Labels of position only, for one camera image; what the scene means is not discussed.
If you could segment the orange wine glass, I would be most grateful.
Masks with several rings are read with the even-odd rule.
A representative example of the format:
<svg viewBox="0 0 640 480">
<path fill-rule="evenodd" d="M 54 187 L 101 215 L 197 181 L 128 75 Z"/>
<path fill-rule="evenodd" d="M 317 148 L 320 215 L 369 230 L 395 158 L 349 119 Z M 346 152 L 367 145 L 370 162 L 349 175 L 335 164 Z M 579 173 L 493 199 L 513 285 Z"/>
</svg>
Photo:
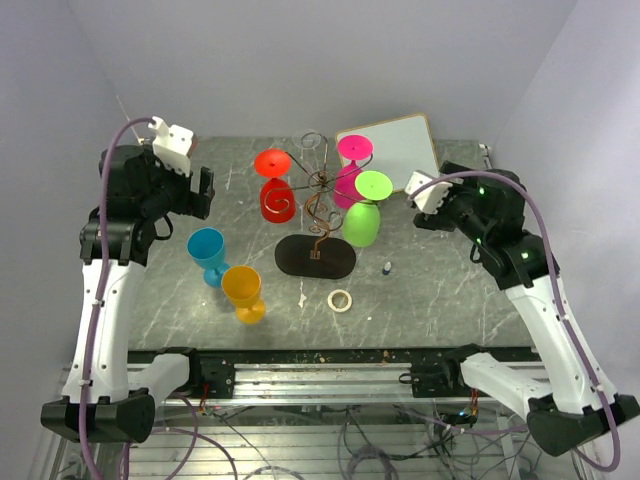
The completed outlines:
<svg viewBox="0 0 640 480">
<path fill-rule="evenodd" d="M 262 280 L 255 269 L 246 265 L 231 267 L 223 275 L 221 287 L 242 323 L 257 324 L 264 318 L 266 305 L 261 298 Z"/>
</svg>

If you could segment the red wine glass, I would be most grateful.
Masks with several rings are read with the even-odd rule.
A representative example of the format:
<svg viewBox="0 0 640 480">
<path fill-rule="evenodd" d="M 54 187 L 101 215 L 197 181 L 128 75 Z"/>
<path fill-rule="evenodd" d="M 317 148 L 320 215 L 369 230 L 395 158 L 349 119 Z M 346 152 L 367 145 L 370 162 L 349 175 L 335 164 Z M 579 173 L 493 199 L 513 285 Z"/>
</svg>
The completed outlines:
<svg viewBox="0 0 640 480">
<path fill-rule="evenodd" d="M 283 179 L 291 169 L 292 159 L 287 152 L 270 148 L 259 153 L 254 160 L 256 173 L 266 179 L 260 191 L 263 218 L 280 224 L 295 216 L 296 203 L 292 188 Z"/>
</svg>

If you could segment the green wine glass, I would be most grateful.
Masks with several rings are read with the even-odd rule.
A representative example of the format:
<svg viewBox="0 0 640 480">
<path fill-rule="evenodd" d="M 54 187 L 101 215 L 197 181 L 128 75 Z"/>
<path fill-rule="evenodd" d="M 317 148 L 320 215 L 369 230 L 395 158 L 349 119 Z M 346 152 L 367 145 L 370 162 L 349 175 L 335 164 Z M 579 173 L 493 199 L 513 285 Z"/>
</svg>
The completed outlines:
<svg viewBox="0 0 640 480">
<path fill-rule="evenodd" d="M 371 170 L 360 173 L 355 179 L 356 191 L 363 197 L 346 212 L 342 235 L 353 247 L 371 246 L 378 235 L 381 214 L 378 203 L 393 193 L 391 179 L 382 172 Z"/>
</svg>

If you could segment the clear wine glass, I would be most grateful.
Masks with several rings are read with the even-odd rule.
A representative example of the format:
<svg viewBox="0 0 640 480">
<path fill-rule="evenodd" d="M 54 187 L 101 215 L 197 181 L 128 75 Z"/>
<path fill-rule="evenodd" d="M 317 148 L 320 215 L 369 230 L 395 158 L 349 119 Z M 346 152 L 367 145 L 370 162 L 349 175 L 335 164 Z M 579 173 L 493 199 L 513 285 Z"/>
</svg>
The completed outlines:
<svg viewBox="0 0 640 480">
<path fill-rule="evenodd" d="M 315 155 L 316 149 L 324 142 L 323 136 L 314 129 L 303 129 L 292 137 L 294 146 L 299 150 L 301 159 L 307 159 L 308 155 Z"/>
</svg>

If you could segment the blue wine glass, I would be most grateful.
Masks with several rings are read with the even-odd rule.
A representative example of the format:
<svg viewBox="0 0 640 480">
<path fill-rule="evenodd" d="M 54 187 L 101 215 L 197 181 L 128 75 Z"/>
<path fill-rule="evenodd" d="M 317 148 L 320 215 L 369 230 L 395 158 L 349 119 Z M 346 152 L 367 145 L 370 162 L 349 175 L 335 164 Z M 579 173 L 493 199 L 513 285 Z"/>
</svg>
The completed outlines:
<svg viewBox="0 0 640 480">
<path fill-rule="evenodd" d="M 226 262 L 226 243 L 223 234 L 212 227 L 201 228 L 189 237 L 187 251 L 192 260 L 203 270 L 204 282 L 212 288 L 220 288 L 222 278 L 230 268 Z"/>
</svg>

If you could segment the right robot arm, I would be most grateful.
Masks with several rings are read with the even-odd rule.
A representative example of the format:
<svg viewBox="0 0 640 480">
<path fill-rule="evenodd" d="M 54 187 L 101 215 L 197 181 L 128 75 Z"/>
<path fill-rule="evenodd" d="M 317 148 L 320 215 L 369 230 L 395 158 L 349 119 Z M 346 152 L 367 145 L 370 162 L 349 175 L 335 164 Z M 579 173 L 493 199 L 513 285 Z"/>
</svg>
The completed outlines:
<svg viewBox="0 0 640 480">
<path fill-rule="evenodd" d="M 514 305 L 547 372 L 545 383 L 514 370 L 477 345 L 453 351 L 440 373 L 459 396 L 479 390 L 519 415 L 533 439 L 558 457 L 605 434 L 613 440 L 609 470 L 620 461 L 618 428 L 639 415 L 597 363 L 571 311 L 541 213 L 517 175 L 446 163 L 433 178 L 417 170 L 405 192 L 416 227 L 460 231 L 481 265 Z"/>
</svg>

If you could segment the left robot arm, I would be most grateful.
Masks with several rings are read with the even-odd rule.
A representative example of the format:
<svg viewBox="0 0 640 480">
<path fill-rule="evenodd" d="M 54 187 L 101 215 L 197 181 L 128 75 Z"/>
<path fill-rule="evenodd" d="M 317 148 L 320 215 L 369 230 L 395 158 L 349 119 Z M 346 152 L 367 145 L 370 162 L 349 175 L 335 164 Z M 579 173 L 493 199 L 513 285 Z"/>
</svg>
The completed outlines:
<svg viewBox="0 0 640 480">
<path fill-rule="evenodd" d="M 128 369 L 132 315 L 156 223 L 169 214 L 206 219 L 213 173 L 191 189 L 192 150 L 117 146 L 99 163 L 103 192 L 80 232 L 83 307 L 72 368 L 60 399 L 46 403 L 41 424 L 89 443 L 142 443 L 156 408 L 172 393 L 192 397 L 204 373 L 193 347 L 167 347 L 139 371 Z"/>
</svg>

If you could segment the pink wine glass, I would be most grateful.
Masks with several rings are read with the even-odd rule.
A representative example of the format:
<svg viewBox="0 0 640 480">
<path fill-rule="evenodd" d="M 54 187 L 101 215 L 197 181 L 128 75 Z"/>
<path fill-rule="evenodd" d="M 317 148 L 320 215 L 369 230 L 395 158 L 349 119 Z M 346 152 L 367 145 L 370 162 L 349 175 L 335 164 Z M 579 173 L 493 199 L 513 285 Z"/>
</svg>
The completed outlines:
<svg viewBox="0 0 640 480">
<path fill-rule="evenodd" d="M 337 151 L 346 160 L 334 184 L 334 202 L 339 208 L 348 210 L 363 199 L 355 187 L 355 180 L 362 172 L 362 166 L 372 159 L 373 150 L 371 141 L 362 135 L 347 135 L 338 141 Z"/>
</svg>

